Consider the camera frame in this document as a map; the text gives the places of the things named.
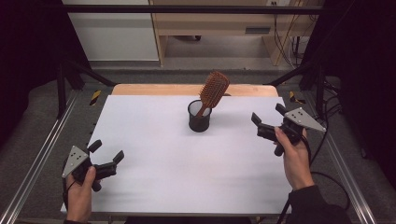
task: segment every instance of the black mesh cup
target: black mesh cup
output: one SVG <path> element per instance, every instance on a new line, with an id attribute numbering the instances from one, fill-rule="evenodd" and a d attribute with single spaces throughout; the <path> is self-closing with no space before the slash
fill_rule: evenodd
<path id="1" fill-rule="evenodd" d="M 201 100 L 192 101 L 188 107 L 190 116 L 189 126 L 197 133 L 202 133 L 206 131 L 207 128 L 209 128 L 210 114 L 212 113 L 212 108 L 207 108 L 201 117 L 197 117 L 196 114 L 201 109 L 201 107 Z"/>

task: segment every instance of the black curtain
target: black curtain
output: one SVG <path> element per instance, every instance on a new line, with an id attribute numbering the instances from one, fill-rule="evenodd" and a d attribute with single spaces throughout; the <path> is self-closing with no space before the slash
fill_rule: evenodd
<path id="1" fill-rule="evenodd" d="M 42 10 L 43 4 L 62 1 L 0 3 L 0 146 L 27 108 L 29 91 L 55 80 L 62 60 L 91 69 L 67 13 Z M 67 77 L 82 82 L 76 70 L 68 69 Z"/>
<path id="2" fill-rule="evenodd" d="M 347 9 L 344 0 L 327 6 Z M 341 79 L 341 103 L 361 146 L 396 188 L 396 1 L 357 0 L 332 36 L 321 65 Z M 321 16 L 305 52 L 313 56 L 337 20 Z"/>

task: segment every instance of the hairbrush handle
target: hairbrush handle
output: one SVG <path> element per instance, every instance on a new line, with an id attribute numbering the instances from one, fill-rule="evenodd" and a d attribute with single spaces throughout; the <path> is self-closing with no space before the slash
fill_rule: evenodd
<path id="1" fill-rule="evenodd" d="M 204 115 L 205 110 L 208 108 L 207 105 L 202 104 L 201 109 L 199 109 L 198 113 L 195 115 L 195 117 L 200 118 L 201 116 Z"/>

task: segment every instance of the white wall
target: white wall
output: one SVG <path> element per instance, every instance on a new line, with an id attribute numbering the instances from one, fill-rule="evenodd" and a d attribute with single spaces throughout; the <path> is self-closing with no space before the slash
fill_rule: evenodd
<path id="1" fill-rule="evenodd" d="M 148 5 L 148 0 L 63 0 L 64 4 Z M 89 61 L 159 61 L 150 14 L 69 13 Z"/>

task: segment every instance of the metal bracket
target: metal bracket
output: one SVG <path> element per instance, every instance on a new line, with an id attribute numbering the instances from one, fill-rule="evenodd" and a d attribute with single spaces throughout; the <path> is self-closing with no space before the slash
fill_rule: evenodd
<path id="1" fill-rule="evenodd" d="M 62 177 L 66 178 L 88 158 L 89 156 L 87 153 L 85 153 L 78 147 L 72 146 L 69 157 L 67 158 L 66 166 L 64 167 L 64 171 L 62 172 Z"/>
<path id="2" fill-rule="evenodd" d="M 316 120 L 314 120 L 311 116 L 309 116 L 309 114 L 306 113 L 301 107 L 287 112 L 285 114 L 285 118 L 307 129 L 315 129 L 322 133 L 326 132 L 326 128 L 323 128 Z"/>

